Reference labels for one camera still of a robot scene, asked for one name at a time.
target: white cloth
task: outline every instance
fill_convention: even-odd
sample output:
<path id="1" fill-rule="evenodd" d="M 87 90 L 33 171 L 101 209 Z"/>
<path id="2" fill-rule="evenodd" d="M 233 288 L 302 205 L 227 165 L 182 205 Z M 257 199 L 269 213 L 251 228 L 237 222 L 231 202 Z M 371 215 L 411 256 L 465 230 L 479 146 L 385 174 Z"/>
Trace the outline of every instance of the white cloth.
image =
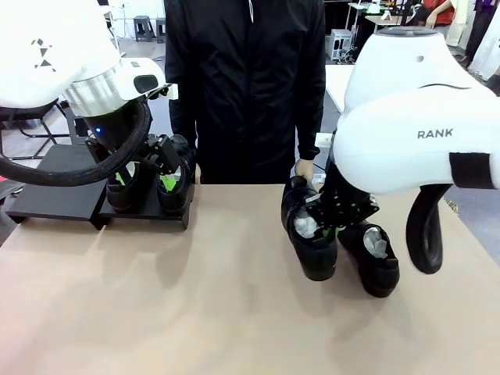
<path id="1" fill-rule="evenodd" d="M 462 32 L 466 28 L 469 2 L 473 1 L 474 0 L 452 0 L 453 8 L 455 8 L 455 16 L 453 17 L 447 35 L 445 35 L 447 45 L 456 47 L 459 44 Z"/>
<path id="2" fill-rule="evenodd" d="M 491 20 L 490 27 L 477 49 L 469 71 L 478 73 L 488 80 L 500 66 L 500 12 L 497 10 Z"/>

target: black shoe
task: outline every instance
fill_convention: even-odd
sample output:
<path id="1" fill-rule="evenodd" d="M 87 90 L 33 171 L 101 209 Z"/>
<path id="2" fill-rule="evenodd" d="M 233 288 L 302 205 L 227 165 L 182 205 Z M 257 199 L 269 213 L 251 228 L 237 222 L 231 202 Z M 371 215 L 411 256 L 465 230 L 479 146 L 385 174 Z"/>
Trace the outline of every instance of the black shoe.
<path id="1" fill-rule="evenodd" d="M 180 157 L 180 179 L 171 191 L 167 191 L 160 177 L 157 177 L 156 187 L 158 200 L 164 212 L 169 214 L 182 214 L 193 200 L 196 161 L 195 151 L 189 147 L 188 142 L 181 135 L 170 138 L 173 148 Z"/>
<path id="2" fill-rule="evenodd" d="M 381 238 L 387 242 L 385 259 L 373 256 L 363 243 L 364 234 L 373 227 L 379 229 Z M 385 230 L 378 225 L 362 221 L 341 230 L 337 237 L 358 263 L 359 277 L 365 290 L 374 297 L 389 296 L 399 281 L 399 264 Z"/>
<path id="3" fill-rule="evenodd" d="M 313 238 L 304 238 L 297 233 L 294 219 L 305 200 L 317 195 L 316 189 L 303 177 L 292 177 L 284 187 L 281 202 L 281 223 L 294 246 L 304 274 L 313 281 L 328 280 L 334 275 L 337 262 L 335 235 L 323 235 L 321 229 Z"/>
<path id="4" fill-rule="evenodd" d="M 134 175 L 130 182 L 122 185 L 116 177 L 110 177 L 106 185 L 106 197 L 109 204 L 118 213 L 133 209 L 142 202 L 147 194 L 155 173 L 140 164 L 135 165 Z"/>

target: gray floor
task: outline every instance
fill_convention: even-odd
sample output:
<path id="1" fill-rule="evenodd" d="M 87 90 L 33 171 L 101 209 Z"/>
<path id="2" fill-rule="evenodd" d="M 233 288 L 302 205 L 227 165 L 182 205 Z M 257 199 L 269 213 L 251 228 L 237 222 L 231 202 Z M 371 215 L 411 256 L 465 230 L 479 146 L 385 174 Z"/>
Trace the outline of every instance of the gray floor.
<path id="1" fill-rule="evenodd" d="M 160 66 L 162 65 L 161 57 L 164 55 L 164 45 L 121 41 L 120 47 L 122 51 L 127 53 L 125 57 L 149 57 L 155 59 Z M 154 119 L 152 133 L 171 135 L 168 100 L 159 98 L 150 101 L 149 106 Z M 335 104 L 328 95 L 325 95 L 322 132 L 331 133 L 336 128 L 339 116 L 340 113 Z M 46 122 L 54 133 L 67 132 L 66 121 L 56 111 L 52 111 L 47 116 Z M 27 154 L 36 150 L 41 144 L 40 140 L 25 138 L 15 130 L 4 130 L 2 136 L 6 155 Z M 61 141 L 61 143 L 70 143 L 69 139 Z M 315 162 L 324 166 L 326 159 L 327 150 L 324 149 Z M 36 166 L 38 162 L 29 161 L 23 162 L 23 164 Z M 500 265 L 500 230 L 498 230 L 500 228 L 500 191 L 462 190 L 453 187 L 446 196 L 456 203 L 460 218 Z"/>

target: black chair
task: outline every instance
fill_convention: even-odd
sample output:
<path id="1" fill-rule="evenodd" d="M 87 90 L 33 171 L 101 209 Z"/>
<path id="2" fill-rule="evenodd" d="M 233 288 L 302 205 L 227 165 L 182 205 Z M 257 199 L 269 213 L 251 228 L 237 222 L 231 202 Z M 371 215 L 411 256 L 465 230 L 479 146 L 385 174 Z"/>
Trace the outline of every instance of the black chair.
<path id="1" fill-rule="evenodd" d="M 31 109 L 19 109 L 19 108 L 4 108 L 0 107 L 0 123 L 7 122 L 9 128 L 13 128 L 14 126 L 26 137 L 29 138 L 47 138 L 44 144 L 34 153 L 32 156 L 14 156 L 8 157 L 3 152 L 3 143 L 2 143 L 2 133 L 0 132 L 0 155 L 5 159 L 11 160 L 35 160 L 35 159 L 43 159 L 43 156 L 39 156 L 41 150 L 49 143 L 50 141 L 57 145 L 56 138 L 69 137 L 69 134 L 52 134 L 48 129 L 47 124 L 44 121 L 45 115 L 52 109 L 53 106 L 56 106 L 57 109 L 62 113 L 63 116 L 66 117 L 63 109 L 55 100 L 54 102 L 44 105 L 42 107 L 31 108 Z M 40 120 L 41 125 L 47 132 L 47 134 L 28 134 L 26 133 L 20 126 L 15 124 L 15 121 L 27 121 L 27 120 Z"/>

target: green object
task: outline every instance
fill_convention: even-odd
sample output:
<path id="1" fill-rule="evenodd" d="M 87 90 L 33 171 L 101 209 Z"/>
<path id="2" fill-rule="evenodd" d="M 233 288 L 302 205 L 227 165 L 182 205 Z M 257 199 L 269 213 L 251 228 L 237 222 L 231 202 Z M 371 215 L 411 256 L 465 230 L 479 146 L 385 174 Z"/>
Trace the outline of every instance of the green object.
<path id="1" fill-rule="evenodd" d="M 175 179 L 173 177 L 168 178 L 168 176 L 162 175 L 159 178 L 163 182 L 163 186 L 165 187 L 165 190 L 167 190 L 167 191 L 172 191 L 173 188 L 175 188 L 175 185 L 177 184 L 177 182 L 175 181 Z"/>
<path id="2" fill-rule="evenodd" d="M 125 186 L 125 182 L 123 181 L 123 178 L 120 176 L 119 173 L 116 173 L 116 179 L 123 185 Z"/>

